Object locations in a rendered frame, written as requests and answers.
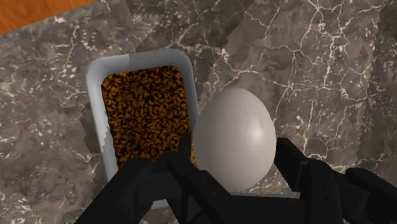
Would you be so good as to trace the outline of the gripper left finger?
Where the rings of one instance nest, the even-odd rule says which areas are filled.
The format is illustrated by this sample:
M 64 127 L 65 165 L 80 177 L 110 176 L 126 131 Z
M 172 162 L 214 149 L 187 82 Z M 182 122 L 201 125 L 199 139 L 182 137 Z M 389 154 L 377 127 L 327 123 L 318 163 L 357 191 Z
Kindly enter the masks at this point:
M 75 224 L 139 224 L 155 202 L 166 200 L 179 224 L 232 224 L 231 195 L 190 162 L 191 135 L 157 163 L 131 158 Z

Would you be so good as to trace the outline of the white egg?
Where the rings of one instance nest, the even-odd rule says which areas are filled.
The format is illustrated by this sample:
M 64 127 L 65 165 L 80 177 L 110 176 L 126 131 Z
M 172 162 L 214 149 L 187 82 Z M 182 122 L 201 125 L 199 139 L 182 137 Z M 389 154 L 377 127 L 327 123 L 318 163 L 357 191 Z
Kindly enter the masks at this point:
M 265 105 L 243 88 L 216 94 L 201 112 L 193 131 L 193 154 L 229 192 L 244 191 L 269 172 L 276 133 Z

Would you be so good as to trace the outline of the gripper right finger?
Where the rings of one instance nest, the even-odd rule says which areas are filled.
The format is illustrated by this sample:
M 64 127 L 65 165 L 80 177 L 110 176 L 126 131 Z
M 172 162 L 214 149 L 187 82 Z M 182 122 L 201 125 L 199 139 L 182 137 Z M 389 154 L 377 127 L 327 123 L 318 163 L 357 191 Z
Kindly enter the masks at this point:
M 274 164 L 305 204 L 305 224 L 397 224 L 397 187 L 363 168 L 333 170 L 277 139 Z

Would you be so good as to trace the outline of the white tray of brown kibble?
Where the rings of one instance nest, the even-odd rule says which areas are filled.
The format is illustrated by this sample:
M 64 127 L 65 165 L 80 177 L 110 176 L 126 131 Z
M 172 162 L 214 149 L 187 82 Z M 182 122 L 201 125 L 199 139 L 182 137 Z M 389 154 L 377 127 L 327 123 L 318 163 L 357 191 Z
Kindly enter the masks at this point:
M 157 163 L 176 150 L 199 115 L 192 63 L 180 50 L 94 60 L 86 84 L 108 180 L 131 158 Z

